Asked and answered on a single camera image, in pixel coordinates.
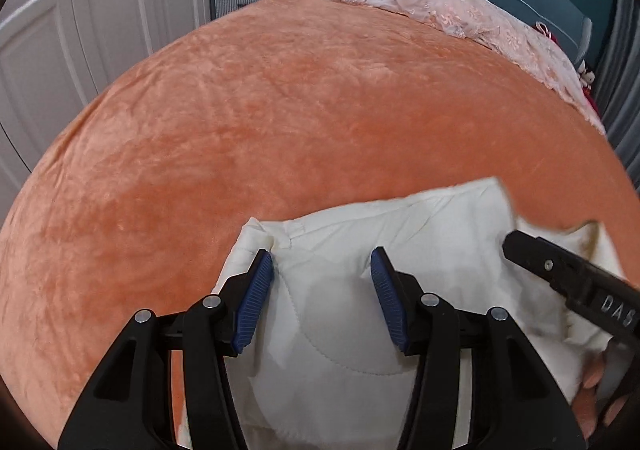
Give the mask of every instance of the blue gripper pad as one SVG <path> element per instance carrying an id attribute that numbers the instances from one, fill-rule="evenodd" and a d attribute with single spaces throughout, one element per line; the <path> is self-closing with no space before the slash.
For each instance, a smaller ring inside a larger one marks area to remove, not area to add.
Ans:
<path id="1" fill-rule="evenodd" d="M 406 312 L 398 298 L 391 275 L 377 250 L 371 252 L 371 279 L 376 288 L 391 341 L 404 352 L 409 346 Z"/>
<path id="2" fill-rule="evenodd" d="M 242 353 L 254 337 L 255 327 L 258 324 L 260 312 L 267 299 L 273 276 L 273 260 L 271 260 L 271 253 L 267 252 L 262 257 L 244 294 L 244 298 L 236 311 L 236 334 L 231 342 L 231 347 L 238 354 Z"/>

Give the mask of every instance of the screw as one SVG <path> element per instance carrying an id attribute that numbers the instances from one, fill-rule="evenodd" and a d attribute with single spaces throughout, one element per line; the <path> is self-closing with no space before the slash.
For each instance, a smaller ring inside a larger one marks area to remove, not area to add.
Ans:
<path id="1" fill-rule="evenodd" d="M 507 312 L 507 309 L 503 309 L 502 307 L 494 307 L 493 309 L 491 309 L 491 316 L 494 317 L 494 320 L 502 322 L 509 318 L 509 313 Z"/>
<path id="2" fill-rule="evenodd" d="M 149 309 L 140 309 L 133 318 L 139 324 L 143 324 L 151 318 L 151 311 Z"/>
<path id="3" fill-rule="evenodd" d="M 202 305 L 207 309 L 213 309 L 222 304 L 222 299 L 218 295 L 209 295 L 202 299 Z"/>
<path id="4" fill-rule="evenodd" d="M 440 299 L 433 293 L 425 293 L 420 297 L 420 302 L 427 307 L 435 307 L 440 303 Z"/>

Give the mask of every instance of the white lettering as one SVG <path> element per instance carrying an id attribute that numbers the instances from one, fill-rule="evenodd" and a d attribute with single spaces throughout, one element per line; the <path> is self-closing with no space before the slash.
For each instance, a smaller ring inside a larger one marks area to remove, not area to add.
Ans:
<path id="1" fill-rule="evenodd" d="M 603 313 L 606 313 L 609 309 L 611 309 L 612 305 L 613 305 L 613 297 L 611 295 L 608 295 L 604 301 L 604 304 L 602 304 L 600 311 L 602 311 Z"/>
<path id="2" fill-rule="evenodd" d="M 622 304 L 618 306 L 618 309 L 615 310 L 611 317 L 620 320 L 620 315 L 622 315 Z"/>
<path id="3" fill-rule="evenodd" d="M 622 324 L 625 327 L 629 327 L 631 322 L 634 321 L 634 316 L 635 315 L 636 315 L 636 310 L 635 309 L 631 309 L 631 311 L 629 311 L 628 314 L 626 315 L 625 321 L 622 322 Z"/>

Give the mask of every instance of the white lace fabric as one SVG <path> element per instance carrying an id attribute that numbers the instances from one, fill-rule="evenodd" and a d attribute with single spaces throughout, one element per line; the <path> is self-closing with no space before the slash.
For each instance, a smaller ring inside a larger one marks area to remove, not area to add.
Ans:
<path id="1" fill-rule="evenodd" d="M 378 7 L 468 38 L 498 52 L 555 91 L 601 134 L 604 127 L 586 99 L 580 77 L 551 39 L 487 0 L 339 0 Z"/>

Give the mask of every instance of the orange bedspread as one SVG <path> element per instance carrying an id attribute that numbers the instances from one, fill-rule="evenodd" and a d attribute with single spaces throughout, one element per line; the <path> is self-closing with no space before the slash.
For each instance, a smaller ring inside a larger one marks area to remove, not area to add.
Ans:
<path id="1" fill-rule="evenodd" d="M 124 323 L 209 292 L 249 217 L 493 175 L 531 222 L 602 221 L 640 285 L 638 197 L 551 90 L 398 14 L 252 4 L 130 69 L 47 151 L 0 234 L 0 374 L 55 444 Z"/>

